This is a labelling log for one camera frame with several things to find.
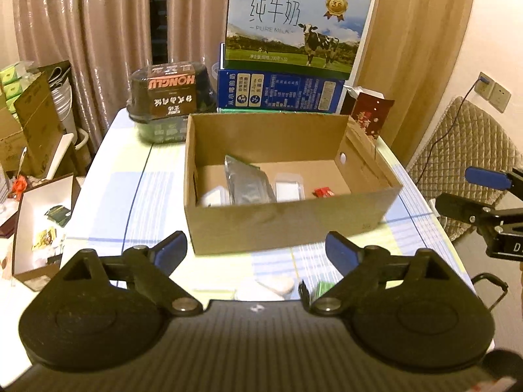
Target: green packet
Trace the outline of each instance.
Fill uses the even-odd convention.
[[[6,101],[7,108],[9,109],[9,113],[12,114],[12,115],[16,114],[15,101],[19,97],[20,97],[20,94],[15,96],[15,97],[13,97],[12,99],[9,99],[9,100]]]
[[[62,205],[53,206],[45,213],[49,220],[57,223],[60,227],[65,227],[71,219],[71,214],[71,210]]]
[[[320,296],[327,293],[327,291],[332,289],[335,285],[336,283],[324,282],[320,280],[311,294],[311,302],[314,302]]]
[[[24,89],[22,88],[22,83],[20,81],[14,81],[14,82],[11,82],[10,84],[4,86],[5,98],[7,100],[10,100],[10,99],[22,94],[23,91],[24,91]]]
[[[18,62],[0,70],[0,80],[2,81],[2,85],[6,86],[13,81],[20,79],[26,73],[27,70],[25,69],[25,63]]]

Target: cow illustration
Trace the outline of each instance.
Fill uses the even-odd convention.
[[[312,59],[315,56],[320,57],[321,55],[325,55],[325,64],[323,67],[326,68],[327,64],[332,63],[336,57],[339,39],[315,32],[318,27],[310,23],[299,23],[298,26],[303,29],[307,66],[312,64]]]

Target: black plastic container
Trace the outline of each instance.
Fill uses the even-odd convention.
[[[127,112],[148,142],[185,141],[190,113],[216,112],[216,93],[201,63],[147,66],[134,72],[130,83]]]

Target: honglu label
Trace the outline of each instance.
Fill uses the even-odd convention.
[[[187,62],[152,68],[147,77],[151,114],[156,118],[196,111],[195,71]]]

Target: stacked boxes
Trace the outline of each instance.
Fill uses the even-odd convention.
[[[370,0],[229,0],[218,106],[335,113]]]

